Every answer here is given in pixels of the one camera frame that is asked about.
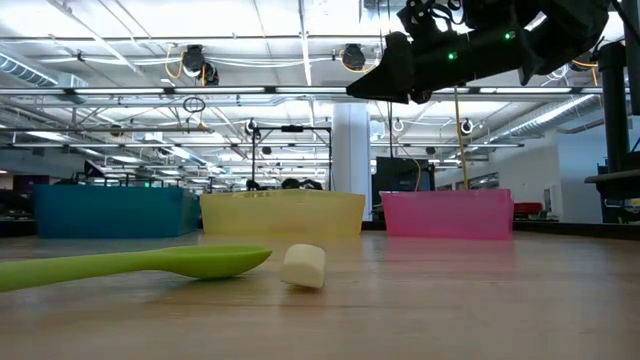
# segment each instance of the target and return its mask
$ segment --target pillar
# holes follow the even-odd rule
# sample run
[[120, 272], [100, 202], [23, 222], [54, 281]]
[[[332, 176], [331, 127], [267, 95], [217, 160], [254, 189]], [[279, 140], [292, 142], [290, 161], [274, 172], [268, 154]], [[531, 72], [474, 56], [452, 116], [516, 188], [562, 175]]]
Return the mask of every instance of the pillar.
[[369, 112], [366, 103], [333, 106], [333, 190], [366, 197], [362, 219], [371, 221]]

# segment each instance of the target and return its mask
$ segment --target ceiling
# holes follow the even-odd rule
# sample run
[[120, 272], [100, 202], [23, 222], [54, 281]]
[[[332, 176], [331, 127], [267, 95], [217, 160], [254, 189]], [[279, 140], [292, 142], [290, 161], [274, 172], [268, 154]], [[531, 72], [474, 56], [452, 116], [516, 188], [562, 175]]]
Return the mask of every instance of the ceiling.
[[[345, 86], [362, 74], [345, 70], [339, 59], [333, 61], [332, 55], [339, 55], [347, 43], [359, 43], [368, 58], [368, 66], [374, 66], [376, 54], [380, 52], [380, 33], [402, 30], [395, 16], [389, 21], [387, 16], [378, 18], [376, 13], [367, 13], [366, 10], [362, 12], [358, 0], [156, 0], [152, 5], [143, 0], [66, 1], [73, 16], [86, 26], [80, 25], [50, 2], [0, 1], [0, 45], [3, 49], [24, 57], [25, 62], [44, 73], [73, 74], [85, 80], [90, 87], [197, 86], [197, 80], [185, 75], [177, 79], [170, 77], [164, 64], [167, 58], [170, 59], [172, 62], [167, 65], [170, 72], [178, 72], [179, 54], [189, 44], [205, 46], [205, 55], [220, 74], [220, 86]], [[303, 27], [306, 41], [301, 36]], [[608, 40], [614, 41], [622, 37], [622, 34], [622, 24], [617, 15], [613, 14], [604, 35]], [[106, 43], [96, 41], [96, 37], [105, 39]], [[114, 53], [131, 63], [135, 71], [122, 59], [114, 56]], [[307, 53], [310, 68], [305, 69]], [[562, 76], [537, 76], [530, 86], [593, 86], [590, 72], [568, 70], [556, 74]], [[519, 82], [517, 73], [509, 72], [474, 81], [469, 85], [519, 86]], [[0, 87], [32, 86], [14, 76], [0, 74]], [[228, 103], [233, 102], [235, 97], [206, 98], [221, 101], [226, 99]], [[272, 97], [267, 95], [244, 97], [254, 105], [270, 98]], [[159, 101], [157, 97], [125, 96], [123, 99]], [[40, 119], [34, 122], [31, 121], [33, 119], [20, 118], [20, 122], [31, 121], [31, 125], [39, 127], [62, 127], [72, 123], [73, 110], [68, 102], [59, 102], [54, 97], [22, 96], [10, 100], [61, 121], [54, 124], [53, 120], [43, 122]], [[316, 126], [331, 125], [336, 99], [311, 96], [287, 100], [277, 106], [233, 106], [233, 103], [231, 106], [210, 106], [202, 113], [202, 123], [215, 130], [215, 134], [166, 132], [163, 141], [185, 144], [241, 142], [244, 140], [244, 124], [252, 118], [262, 126], [311, 123]], [[481, 137], [485, 132], [500, 129], [512, 120], [539, 108], [547, 100], [521, 97], [514, 101], [497, 96], [464, 99], [460, 102], [460, 116], [481, 124], [474, 133], [475, 137]], [[52, 106], [38, 107], [38, 102]], [[189, 118], [189, 114], [180, 108], [181, 102], [176, 102], [178, 106], [175, 110], [171, 110], [171, 107], [154, 109], [153, 106], [77, 106], [75, 111], [76, 117], [87, 117], [82, 124], [87, 128], [111, 126], [114, 123], [132, 127], [175, 128], [186, 125], [184, 121]], [[368, 109], [373, 121], [380, 122], [386, 117], [386, 104], [369, 102]], [[403, 125], [395, 133], [401, 142], [451, 142], [456, 136], [452, 121], [455, 119], [455, 102], [451, 99], [432, 101], [425, 105], [394, 105], [393, 117]], [[5, 126], [16, 125], [15, 121], [4, 122]], [[191, 126], [198, 122], [200, 116], [196, 115], [192, 118]], [[388, 143], [388, 131], [381, 132], [382, 136], [376, 141]], [[21, 138], [25, 141], [43, 140], [29, 135], [21, 135]], [[317, 136], [311, 133], [274, 133], [270, 139], [278, 142], [310, 142], [317, 139]], [[96, 133], [91, 134], [90, 140], [134, 141], [128, 133], [119, 138]], [[237, 151], [191, 150], [214, 165], [247, 165], [241, 158], [244, 155]], [[424, 149], [409, 151], [415, 156], [425, 155]], [[371, 153], [375, 157], [388, 152], [388, 148], [379, 147]], [[270, 157], [302, 159], [326, 156], [327, 150], [318, 147], [306, 150], [276, 149]], [[149, 163], [168, 161], [158, 158], [152, 150], [147, 152], [143, 160]], [[322, 171], [317, 178], [324, 178]]]

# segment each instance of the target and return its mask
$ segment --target teal bin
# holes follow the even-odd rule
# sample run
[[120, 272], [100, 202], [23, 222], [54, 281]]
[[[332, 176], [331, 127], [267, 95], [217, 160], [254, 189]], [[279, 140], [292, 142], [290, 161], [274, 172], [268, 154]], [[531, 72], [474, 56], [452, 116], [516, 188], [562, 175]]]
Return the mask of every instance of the teal bin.
[[180, 188], [37, 185], [41, 238], [166, 238], [193, 232], [200, 206]]

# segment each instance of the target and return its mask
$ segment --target wooden table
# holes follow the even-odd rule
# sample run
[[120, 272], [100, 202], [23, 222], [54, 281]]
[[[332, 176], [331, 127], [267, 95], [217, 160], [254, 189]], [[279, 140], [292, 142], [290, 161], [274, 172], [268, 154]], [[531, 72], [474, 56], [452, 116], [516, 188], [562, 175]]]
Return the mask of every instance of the wooden table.
[[[0, 257], [230, 242], [4, 239]], [[322, 291], [279, 282], [293, 241], [253, 243], [273, 256], [233, 280], [145, 272], [0, 294], [0, 359], [640, 359], [640, 242], [366, 233], [322, 242]]]

